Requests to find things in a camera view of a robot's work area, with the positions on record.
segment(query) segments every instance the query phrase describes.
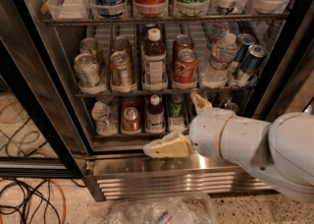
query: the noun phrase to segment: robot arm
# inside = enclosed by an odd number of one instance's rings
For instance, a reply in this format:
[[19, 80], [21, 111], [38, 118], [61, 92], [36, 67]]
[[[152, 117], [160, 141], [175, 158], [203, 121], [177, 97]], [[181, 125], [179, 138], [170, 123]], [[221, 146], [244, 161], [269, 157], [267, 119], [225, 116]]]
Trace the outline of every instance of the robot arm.
[[197, 152], [228, 160], [299, 201], [314, 202], [314, 116], [288, 113], [273, 124], [213, 108], [190, 124]]

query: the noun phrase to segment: floor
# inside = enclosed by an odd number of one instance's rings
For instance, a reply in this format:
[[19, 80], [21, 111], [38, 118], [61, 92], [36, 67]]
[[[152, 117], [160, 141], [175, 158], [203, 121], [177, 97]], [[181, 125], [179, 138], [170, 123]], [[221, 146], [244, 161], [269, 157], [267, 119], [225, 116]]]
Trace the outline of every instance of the floor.
[[[55, 155], [33, 122], [28, 119], [28, 114], [9, 91], [0, 92], [0, 155], [19, 157]], [[0, 224], [23, 223], [17, 209], [20, 212], [24, 209], [24, 216], [29, 212], [25, 222], [27, 224], [120, 223], [108, 220], [116, 202], [95, 202], [87, 188], [78, 186], [83, 185], [81, 180], [45, 182], [40, 179], [17, 180], [18, 182], [0, 179]], [[41, 195], [31, 194], [36, 187], [39, 187]], [[28, 197], [29, 204], [23, 204]], [[217, 224], [314, 224], [314, 204], [300, 203], [275, 192], [223, 194], [210, 197]], [[42, 198], [48, 200], [55, 210]]]

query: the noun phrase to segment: brown bottle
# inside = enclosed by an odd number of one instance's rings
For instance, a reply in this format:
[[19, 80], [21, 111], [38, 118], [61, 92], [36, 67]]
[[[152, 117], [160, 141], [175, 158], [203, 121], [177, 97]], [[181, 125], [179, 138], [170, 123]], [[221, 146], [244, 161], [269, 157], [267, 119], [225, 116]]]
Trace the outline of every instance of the brown bottle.
[[147, 104], [146, 129], [154, 133], [161, 133], [164, 131], [164, 125], [164, 107], [161, 99], [158, 95], [152, 95]]
[[148, 40], [143, 48], [144, 83], [149, 85], [164, 84], [166, 80], [166, 45], [161, 40], [157, 28], [148, 31]]

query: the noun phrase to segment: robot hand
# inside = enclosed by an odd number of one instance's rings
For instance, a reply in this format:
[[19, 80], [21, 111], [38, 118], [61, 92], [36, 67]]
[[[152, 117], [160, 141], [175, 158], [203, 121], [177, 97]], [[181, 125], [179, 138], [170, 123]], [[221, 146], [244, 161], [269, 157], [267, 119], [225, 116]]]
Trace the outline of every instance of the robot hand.
[[288, 113], [273, 124], [212, 108], [197, 115], [189, 135], [197, 152], [229, 160], [274, 190], [314, 202], [314, 116]]

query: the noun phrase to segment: speckled floor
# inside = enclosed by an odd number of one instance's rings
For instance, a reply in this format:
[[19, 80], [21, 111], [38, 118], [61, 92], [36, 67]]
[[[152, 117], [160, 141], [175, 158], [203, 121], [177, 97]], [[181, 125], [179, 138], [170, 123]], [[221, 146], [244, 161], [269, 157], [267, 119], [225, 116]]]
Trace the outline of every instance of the speckled floor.
[[[4, 107], [6, 104], [13, 103], [15, 101], [12, 94], [7, 93], [6, 95], [7, 96], [3, 96], [3, 92], [0, 93], [0, 107]], [[20, 111], [21, 107], [19, 107], [19, 104], [14, 104], [12, 108], [8, 108], [5, 113], [0, 114], [0, 146], [3, 146], [3, 144], [7, 141], [7, 137], [10, 137], [15, 130], [26, 121], [27, 114], [22, 112], [20, 114], [21, 120], [15, 121], [14, 124], [2, 124], [2, 121], [11, 119], [11, 114], [16, 114]], [[36, 131], [32, 121], [27, 123], [27, 128], [29, 130]], [[23, 140], [22, 136], [25, 134], [26, 133], [23, 131], [20, 131], [8, 148], [1, 147], [0, 155], [7, 155], [9, 153], [10, 155], [23, 156], [23, 154], [26, 153], [25, 148], [31, 148], [29, 145], [24, 146], [26, 141]], [[37, 136], [37, 134], [33, 134], [32, 140], [34, 140], [31, 142], [33, 147], [37, 147], [44, 142], [42, 136]], [[48, 153], [53, 154], [50, 146], [44, 145], [44, 149]], [[40, 179], [23, 178], [20, 178], [19, 180], [22, 180], [33, 187], [36, 187], [42, 181]], [[106, 223], [106, 217], [108, 216], [112, 206], [116, 203], [115, 201], [95, 202], [88, 189], [78, 187], [72, 180], [56, 180], [56, 182], [61, 186], [66, 200], [64, 223]], [[9, 183], [11, 182], [6, 180], [0, 181], [0, 192]], [[30, 204], [30, 215], [28, 217], [27, 224], [30, 221], [31, 215], [38, 206], [38, 211], [33, 216], [31, 223], [62, 223], [63, 201], [58, 188], [53, 184], [50, 187], [48, 187], [48, 184], [45, 184], [39, 190], [46, 198], [49, 198], [51, 203], [56, 207], [60, 216], [60, 222], [58, 221], [55, 211], [51, 207], [46, 209], [45, 202], [39, 206], [40, 199], [39, 197], [35, 197]], [[221, 194], [211, 195], [210, 197], [214, 213], [217, 217], [217, 224], [314, 224], [314, 204], [297, 202], [275, 192], [243, 195]], [[19, 189], [19, 187], [14, 186], [4, 193], [0, 193], [0, 205], [17, 206], [21, 204], [23, 198], [24, 193], [21, 189]], [[8, 212], [7, 210], [1, 208], [0, 211], [2, 218], [2, 221], [0, 219], [0, 224], [21, 223], [21, 217], [18, 212], [5, 215], [3, 212]]]

